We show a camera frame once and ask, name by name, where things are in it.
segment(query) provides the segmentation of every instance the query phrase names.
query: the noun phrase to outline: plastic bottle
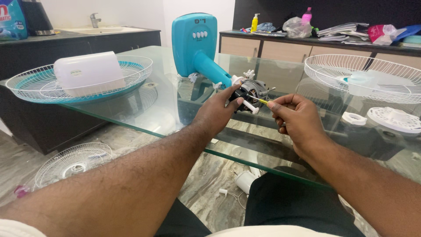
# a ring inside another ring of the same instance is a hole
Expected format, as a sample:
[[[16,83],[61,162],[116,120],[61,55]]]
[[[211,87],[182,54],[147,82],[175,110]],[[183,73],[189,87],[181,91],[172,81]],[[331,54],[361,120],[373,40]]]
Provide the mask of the plastic bottle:
[[[310,23],[310,21],[312,20],[312,12],[311,12],[312,8],[307,8],[307,11],[303,14],[302,17],[302,25],[305,25],[307,22]]]
[[[256,31],[257,30],[257,22],[258,22],[257,15],[260,15],[260,13],[254,14],[253,21],[251,22],[251,30],[250,30],[250,32],[253,32],[253,31]]]

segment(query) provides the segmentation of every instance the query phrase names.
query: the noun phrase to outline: blue bag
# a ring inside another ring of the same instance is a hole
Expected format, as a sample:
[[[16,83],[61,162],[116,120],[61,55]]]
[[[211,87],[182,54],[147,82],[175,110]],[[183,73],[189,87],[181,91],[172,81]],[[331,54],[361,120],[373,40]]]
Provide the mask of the blue bag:
[[[0,40],[28,38],[26,22],[17,0],[0,0]]]

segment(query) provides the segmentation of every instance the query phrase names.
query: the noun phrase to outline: faucet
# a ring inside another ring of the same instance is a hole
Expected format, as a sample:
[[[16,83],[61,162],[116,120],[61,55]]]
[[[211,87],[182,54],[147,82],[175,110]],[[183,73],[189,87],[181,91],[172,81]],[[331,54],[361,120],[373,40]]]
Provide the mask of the faucet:
[[[98,13],[92,13],[89,18],[91,19],[92,27],[98,28],[98,22],[101,21],[101,18],[99,18],[99,19],[95,18],[95,14],[98,14]]]

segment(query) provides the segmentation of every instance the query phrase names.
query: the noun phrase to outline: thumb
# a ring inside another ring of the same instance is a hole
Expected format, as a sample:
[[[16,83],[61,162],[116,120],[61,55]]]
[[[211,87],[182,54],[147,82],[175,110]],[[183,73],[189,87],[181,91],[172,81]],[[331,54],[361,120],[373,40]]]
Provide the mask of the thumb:
[[[282,106],[276,102],[269,101],[267,103],[267,107],[273,112],[273,114],[279,116],[282,118],[285,122],[288,120],[288,118],[291,116],[292,112],[295,112],[291,109],[288,109],[285,106]]]
[[[230,110],[231,113],[233,113],[244,101],[244,98],[240,97],[233,101],[231,101],[225,108]]]

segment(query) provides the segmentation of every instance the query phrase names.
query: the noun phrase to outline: pink bottle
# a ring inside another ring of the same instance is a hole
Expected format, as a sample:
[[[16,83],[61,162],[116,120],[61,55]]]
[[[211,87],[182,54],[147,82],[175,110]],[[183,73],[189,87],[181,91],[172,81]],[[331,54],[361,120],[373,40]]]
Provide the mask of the pink bottle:
[[[301,25],[305,25],[307,22],[310,23],[310,21],[312,20],[311,9],[312,8],[307,8],[307,11],[304,13],[302,17]]]

